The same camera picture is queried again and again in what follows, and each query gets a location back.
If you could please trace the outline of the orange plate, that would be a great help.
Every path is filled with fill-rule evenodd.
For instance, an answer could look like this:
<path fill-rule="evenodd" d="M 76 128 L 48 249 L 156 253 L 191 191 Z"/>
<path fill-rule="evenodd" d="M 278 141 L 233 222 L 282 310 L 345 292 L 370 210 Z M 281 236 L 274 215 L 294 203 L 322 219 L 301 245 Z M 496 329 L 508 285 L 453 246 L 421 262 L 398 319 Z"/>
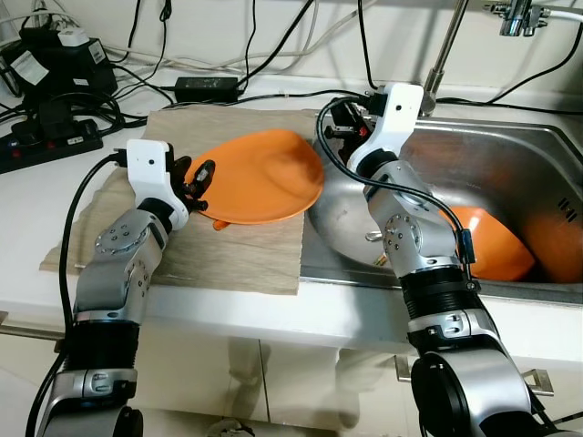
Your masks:
<path fill-rule="evenodd" d="M 201 200 L 201 215 L 213 228 L 261 225 L 300 215 L 323 192 L 323 163 L 299 133 L 268 129 L 221 143 L 193 159 L 186 180 L 200 164 L 215 162 L 215 174 Z"/>

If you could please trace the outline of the beige kitchen base cabinet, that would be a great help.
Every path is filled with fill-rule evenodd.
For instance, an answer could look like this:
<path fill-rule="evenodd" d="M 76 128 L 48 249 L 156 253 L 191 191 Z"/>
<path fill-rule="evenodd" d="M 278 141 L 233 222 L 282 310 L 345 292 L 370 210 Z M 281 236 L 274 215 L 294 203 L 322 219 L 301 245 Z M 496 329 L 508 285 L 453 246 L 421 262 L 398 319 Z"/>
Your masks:
<path fill-rule="evenodd" d="M 337 436 L 422 437 L 411 387 L 391 353 L 146 326 L 135 359 L 147 434 L 193 434 L 180 413 Z"/>

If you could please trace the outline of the beige woven placemat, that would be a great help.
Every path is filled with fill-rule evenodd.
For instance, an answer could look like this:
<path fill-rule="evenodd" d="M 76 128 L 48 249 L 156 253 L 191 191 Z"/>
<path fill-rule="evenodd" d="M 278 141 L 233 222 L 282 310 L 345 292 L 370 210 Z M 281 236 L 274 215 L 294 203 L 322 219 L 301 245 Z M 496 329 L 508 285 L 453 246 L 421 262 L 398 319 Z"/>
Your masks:
<path fill-rule="evenodd" d="M 292 130 L 310 140 L 316 114 L 311 109 L 172 108 L 151 112 L 143 137 L 167 141 L 181 157 L 196 158 L 222 142 L 267 129 Z M 114 169 L 76 217 L 66 273 L 79 274 L 93 258 L 99 231 L 135 205 L 128 172 Z M 295 215 L 274 224 L 232 224 L 216 230 L 209 218 L 192 216 L 186 228 L 171 234 L 151 284 L 294 295 L 300 280 L 303 222 L 303 215 Z"/>

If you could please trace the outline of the black power adapter brick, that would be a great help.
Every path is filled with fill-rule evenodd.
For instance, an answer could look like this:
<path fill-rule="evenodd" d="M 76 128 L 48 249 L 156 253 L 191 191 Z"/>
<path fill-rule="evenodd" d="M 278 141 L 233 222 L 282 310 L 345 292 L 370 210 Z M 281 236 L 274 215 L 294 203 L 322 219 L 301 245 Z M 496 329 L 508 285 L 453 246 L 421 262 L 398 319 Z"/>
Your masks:
<path fill-rule="evenodd" d="M 242 93 L 236 76 L 179 76 L 169 90 L 179 103 L 234 103 Z"/>

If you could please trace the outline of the chrome faucet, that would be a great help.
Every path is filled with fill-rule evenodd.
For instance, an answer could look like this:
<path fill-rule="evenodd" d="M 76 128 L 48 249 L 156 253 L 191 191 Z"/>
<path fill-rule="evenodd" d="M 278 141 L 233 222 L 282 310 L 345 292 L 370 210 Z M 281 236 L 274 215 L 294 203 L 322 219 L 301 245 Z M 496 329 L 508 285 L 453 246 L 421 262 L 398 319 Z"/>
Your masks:
<path fill-rule="evenodd" d="M 534 0 L 455 0 L 454 12 L 440 45 L 440 51 L 422 85 L 424 89 L 424 99 L 420 106 L 422 117 L 431 116 L 437 105 L 436 93 L 445 75 L 446 61 L 453 50 L 464 15 L 471 5 L 477 5 L 483 8 L 484 12 L 498 16 L 501 20 L 500 35 L 511 37 L 533 36 L 541 26 L 547 25 L 549 18 L 557 11 L 551 5 L 536 5 Z"/>

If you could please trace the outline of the black battery charger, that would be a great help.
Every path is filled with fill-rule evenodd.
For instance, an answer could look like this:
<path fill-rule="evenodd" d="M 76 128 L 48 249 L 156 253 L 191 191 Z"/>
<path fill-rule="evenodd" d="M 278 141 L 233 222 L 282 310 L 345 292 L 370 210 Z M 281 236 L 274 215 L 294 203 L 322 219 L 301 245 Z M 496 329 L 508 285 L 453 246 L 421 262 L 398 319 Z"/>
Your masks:
<path fill-rule="evenodd" d="M 13 119 L 61 98 L 111 106 L 117 80 L 98 38 L 79 26 L 26 26 L 17 40 L 0 42 L 0 85 L 22 101 L 0 109 L 0 121 Z"/>

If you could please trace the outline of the stainless steel sink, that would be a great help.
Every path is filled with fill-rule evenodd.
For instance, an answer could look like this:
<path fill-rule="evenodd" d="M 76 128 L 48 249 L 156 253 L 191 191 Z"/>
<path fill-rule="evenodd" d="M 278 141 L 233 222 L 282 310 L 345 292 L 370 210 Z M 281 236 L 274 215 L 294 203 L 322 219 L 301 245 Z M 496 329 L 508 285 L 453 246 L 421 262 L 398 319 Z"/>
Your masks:
<path fill-rule="evenodd" d="M 437 198 L 450 207 L 486 209 L 530 250 L 522 279 L 482 280 L 483 294 L 579 304 L 583 299 L 583 172 L 561 129 L 525 122 L 421 119 L 404 145 Z M 305 213 L 301 276 L 317 282 L 397 288 L 379 265 L 382 242 L 363 186 L 324 161 L 323 193 Z"/>

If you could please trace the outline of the grey robot foot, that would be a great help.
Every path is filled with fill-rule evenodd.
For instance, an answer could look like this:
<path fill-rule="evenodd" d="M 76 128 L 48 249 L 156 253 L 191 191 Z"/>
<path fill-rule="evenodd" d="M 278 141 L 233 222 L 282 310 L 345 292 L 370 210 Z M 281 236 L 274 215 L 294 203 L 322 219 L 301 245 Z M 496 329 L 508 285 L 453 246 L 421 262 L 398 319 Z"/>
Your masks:
<path fill-rule="evenodd" d="M 255 431 L 244 423 L 224 419 L 213 423 L 204 433 L 205 437 L 257 437 Z"/>

